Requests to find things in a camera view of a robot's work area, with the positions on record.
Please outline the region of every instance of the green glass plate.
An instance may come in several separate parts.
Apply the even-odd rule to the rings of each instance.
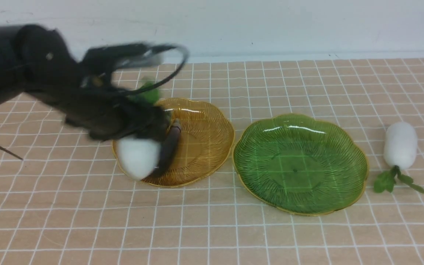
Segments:
[[[251,124],[233,151],[245,188],[256,198],[297,215],[325,215],[364,193],[367,158],[340,127],[302,114]]]

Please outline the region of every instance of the black cable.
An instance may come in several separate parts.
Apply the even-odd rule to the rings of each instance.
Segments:
[[[180,65],[176,68],[175,71],[173,71],[169,76],[167,76],[165,79],[161,80],[160,82],[157,82],[151,86],[143,87],[136,90],[127,90],[127,89],[121,89],[121,88],[114,88],[114,87],[108,87],[110,89],[106,89],[106,87],[92,87],[91,89],[85,89],[82,91],[83,94],[89,94],[89,95],[95,95],[95,96],[103,96],[103,97],[128,97],[133,95],[138,95],[147,91],[151,91],[153,89],[156,89],[167,82],[171,81],[175,76],[179,74],[179,72],[184,68],[184,66],[187,63],[187,60],[189,59],[189,51],[180,45],[156,45],[151,47],[151,51],[154,54],[160,54],[163,52],[167,52],[168,50],[179,50],[182,54],[182,62]]]
[[[166,84],[167,82],[171,81],[175,76],[177,76],[179,74],[179,72],[184,68],[184,66],[187,63],[187,60],[189,59],[189,51],[180,45],[157,45],[157,46],[153,46],[152,47],[152,52],[154,54],[160,54],[163,52],[167,52],[168,50],[178,50],[182,56],[182,62],[180,63],[180,65],[178,66],[178,68],[172,72],[169,76],[167,76],[165,79],[161,80],[160,82],[157,82],[151,86],[148,87],[144,87],[141,89],[137,89],[137,90],[133,90],[133,91],[125,91],[122,94],[125,94],[126,96],[132,96],[132,95],[137,95],[137,94],[141,94],[147,91],[151,91],[153,89],[156,89],[164,84]]]

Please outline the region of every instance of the scalloped plate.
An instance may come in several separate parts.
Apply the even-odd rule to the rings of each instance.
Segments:
[[[158,101],[172,111],[171,119],[182,125],[178,153],[170,169],[160,178],[145,178],[140,182],[158,187],[179,187],[210,176],[227,160],[233,147],[235,130],[222,111],[209,102],[182,98]],[[124,174],[112,142],[117,164]]]
[[[234,148],[233,163],[256,198],[297,215],[351,206],[369,175],[365,154],[343,129],[302,114],[251,124]]]

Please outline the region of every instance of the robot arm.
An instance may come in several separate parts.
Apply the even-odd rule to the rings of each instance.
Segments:
[[[114,71],[160,65],[160,54],[172,49],[183,52],[184,59],[165,80],[134,91],[111,84]],[[182,47],[134,43],[91,48],[77,62],[56,30],[0,26],[0,104],[26,93],[64,113],[66,124],[85,129],[96,141],[134,135],[162,142],[169,117],[142,100],[141,93],[170,81],[187,57]]]

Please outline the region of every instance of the green radish leaves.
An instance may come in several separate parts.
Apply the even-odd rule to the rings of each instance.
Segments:
[[[155,84],[154,80],[149,79],[147,77],[144,77],[141,82],[143,83],[143,85],[140,87],[140,89],[146,88],[148,86],[152,86],[152,85]],[[155,104],[158,100],[160,100],[160,90],[158,88],[155,88],[155,89],[149,90],[147,92],[143,92],[140,95],[131,96],[131,97],[129,97],[129,99],[134,101],[135,97],[142,97],[148,103]]]
[[[392,192],[394,185],[395,174],[393,173],[393,170],[384,171],[377,176],[377,179],[374,182],[374,192],[383,193],[385,190]]]
[[[374,182],[374,192],[383,193],[384,191],[388,191],[392,193],[393,187],[396,183],[395,177],[415,191],[424,194],[424,188],[413,184],[413,179],[410,176],[402,174],[398,166],[394,166],[390,170],[384,171],[377,176],[377,179]]]

